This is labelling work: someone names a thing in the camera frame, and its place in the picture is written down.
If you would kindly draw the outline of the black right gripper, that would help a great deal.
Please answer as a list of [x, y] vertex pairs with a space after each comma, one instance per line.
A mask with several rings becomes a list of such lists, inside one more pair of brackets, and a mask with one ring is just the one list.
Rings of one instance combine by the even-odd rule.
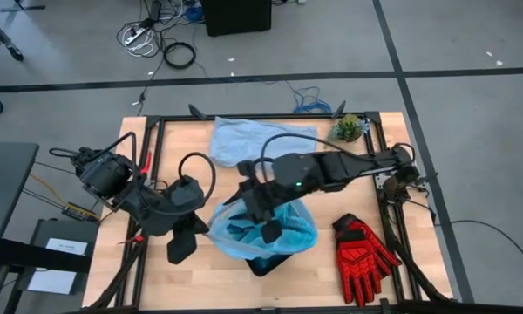
[[[261, 164], [262, 173], [266, 174], [265, 163], [272, 163], [275, 181], [261, 182], [256, 175], [256, 165]], [[247, 218], [254, 223], [261, 223], [262, 239], [265, 243], [275, 242], [282, 235], [282, 226], [274, 221], [276, 201], [273, 192], [279, 189], [278, 181], [282, 179], [282, 172], [287, 166], [286, 160], [244, 160], [238, 163], [240, 175], [247, 179], [239, 184], [238, 190], [225, 202], [224, 205], [243, 200], [247, 208]]]

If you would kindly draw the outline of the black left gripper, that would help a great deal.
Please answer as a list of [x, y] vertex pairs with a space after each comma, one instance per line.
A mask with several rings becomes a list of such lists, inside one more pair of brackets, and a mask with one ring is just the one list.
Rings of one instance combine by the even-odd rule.
[[177, 220], [172, 227], [173, 239], [166, 249], [168, 262], [180, 264], [197, 250], [195, 236], [208, 233], [209, 227], [195, 214], [206, 202], [199, 182], [184, 175], [173, 185], [170, 200], [177, 208]]

